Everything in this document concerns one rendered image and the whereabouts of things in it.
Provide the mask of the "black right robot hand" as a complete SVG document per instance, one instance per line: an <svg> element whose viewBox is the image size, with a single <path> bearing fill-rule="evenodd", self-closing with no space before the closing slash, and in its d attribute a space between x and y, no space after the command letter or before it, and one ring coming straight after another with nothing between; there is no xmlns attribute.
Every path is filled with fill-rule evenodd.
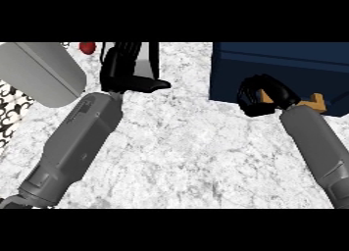
<svg viewBox="0 0 349 251"><path fill-rule="evenodd" d="M258 90L264 91L271 103L260 101L255 96ZM270 75L254 75L243 79L237 91L237 104L249 117L273 114L276 108L286 110L299 101L301 98L291 88Z"/></svg>

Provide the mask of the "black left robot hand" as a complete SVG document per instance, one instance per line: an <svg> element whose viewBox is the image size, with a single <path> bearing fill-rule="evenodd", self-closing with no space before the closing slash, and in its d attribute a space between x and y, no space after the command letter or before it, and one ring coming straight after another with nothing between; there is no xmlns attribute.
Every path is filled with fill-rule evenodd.
<svg viewBox="0 0 349 251"><path fill-rule="evenodd" d="M101 54L100 84L101 91L113 93L152 93L171 87L171 84L159 79L158 42L113 43Z"/></svg>

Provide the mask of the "tan cup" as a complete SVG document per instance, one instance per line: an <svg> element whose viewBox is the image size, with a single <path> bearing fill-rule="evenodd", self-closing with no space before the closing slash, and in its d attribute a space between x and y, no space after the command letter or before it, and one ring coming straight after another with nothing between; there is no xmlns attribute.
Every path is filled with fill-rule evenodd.
<svg viewBox="0 0 349 251"><path fill-rule="evenodd" d="M271 103L271 99L263 90L258 90L258 94L260 94L260 102ZM301 100L298 106L302 105L308 106L319 113L323 113L326 111L323 97L320 93L313 93L308 100Z"/></svg>

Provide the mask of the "navy blue drawer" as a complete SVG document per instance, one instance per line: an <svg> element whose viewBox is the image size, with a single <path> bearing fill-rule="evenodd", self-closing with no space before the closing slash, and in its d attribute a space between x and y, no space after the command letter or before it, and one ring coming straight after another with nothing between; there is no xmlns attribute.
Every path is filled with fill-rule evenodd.
<svg viewBox="0 0 349 251"><path fill-rule="evenodd" d="M349 114L349 42L214 42L209 99L237 102L246 77L267 74L302 100L320 93L325 114Z"/></svg>

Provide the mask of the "red round object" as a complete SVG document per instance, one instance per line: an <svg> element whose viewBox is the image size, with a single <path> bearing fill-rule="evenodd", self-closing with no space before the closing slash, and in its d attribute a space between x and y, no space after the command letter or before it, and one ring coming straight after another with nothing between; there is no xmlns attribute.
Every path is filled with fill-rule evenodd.
<svg viewBox="0 0 349 251"><path fill-rule="evenodd" d="M79 50L85 55L91 55L95 52L97 45L94 42L81 42Z"/></svg>

